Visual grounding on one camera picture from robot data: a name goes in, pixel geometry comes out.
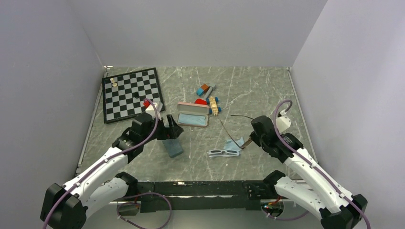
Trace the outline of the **brown-framed sunglasses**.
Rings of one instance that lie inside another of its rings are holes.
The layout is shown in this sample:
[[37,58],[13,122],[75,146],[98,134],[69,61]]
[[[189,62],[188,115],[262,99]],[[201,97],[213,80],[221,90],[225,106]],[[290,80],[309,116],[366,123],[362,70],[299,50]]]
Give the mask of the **brown-framed sunglasses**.
[[[241,114],[232,114],[232,117],[245,117],[248,118],[250,120],[253,120],[253,118],[246,116],[246,115],[241,115]],[[231,134],[229,133],[229,131],[226,129],[224,122],[220,119],[219,120],[221,123],[222,128],[225,130],[225,132],[227,133],[228,137],[236,144],[236,146],[240,149],[245,149],[246,147],[248,147],[252,142],[252,138],[248,138],[247,141],[245,141],[242,145],[240,145],[239,143],[237,143],[237,141],[231,136]]]

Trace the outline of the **pink glasses case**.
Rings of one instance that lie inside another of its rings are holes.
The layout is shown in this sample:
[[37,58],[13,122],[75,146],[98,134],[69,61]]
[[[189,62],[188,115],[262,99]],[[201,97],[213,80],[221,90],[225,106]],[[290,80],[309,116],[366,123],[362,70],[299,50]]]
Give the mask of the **pink glasses case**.
[[177,103],[179,125],[207,127],[209,122],[209,106],[186,102]]

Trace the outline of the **light blue cleaning cloth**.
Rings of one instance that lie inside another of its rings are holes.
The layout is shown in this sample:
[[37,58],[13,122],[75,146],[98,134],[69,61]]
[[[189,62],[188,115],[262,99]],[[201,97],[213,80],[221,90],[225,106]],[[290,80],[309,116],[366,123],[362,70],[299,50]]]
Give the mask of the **light blue cleaning cloth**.
[[207,117],[204,115],[193,114],[179,114],[179,124],[205,126],[207,123]]

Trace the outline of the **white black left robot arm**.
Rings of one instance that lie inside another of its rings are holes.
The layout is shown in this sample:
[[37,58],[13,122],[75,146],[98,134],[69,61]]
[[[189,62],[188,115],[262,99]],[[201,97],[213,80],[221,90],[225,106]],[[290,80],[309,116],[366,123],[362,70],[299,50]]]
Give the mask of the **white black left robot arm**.
[[63,185],[56,183],[45,192],[40,219],[43,228],[80,229],[95,212],[117,200],[132,200],[155,195],[126,172],[118,172],[129,164],[152,140],[177,139],[184,131],[167,115],[164,119],[141,113],[132,121],[112,146],[89,168]]

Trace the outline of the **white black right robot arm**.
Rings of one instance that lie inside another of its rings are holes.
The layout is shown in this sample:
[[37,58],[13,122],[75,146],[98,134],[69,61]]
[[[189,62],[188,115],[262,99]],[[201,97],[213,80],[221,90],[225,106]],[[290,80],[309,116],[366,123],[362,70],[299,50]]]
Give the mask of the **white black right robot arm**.
[[325,229],[352,229],[362,219],[367,199],[354,195],[312,158],[303,144],[292,134],[280,134],[267,116],[251,121],[250,138],[271,157],[295,171],[309,186],[295,183],[286,174],[275,170],[264,178],[264,194],[293,200],[316,216]]

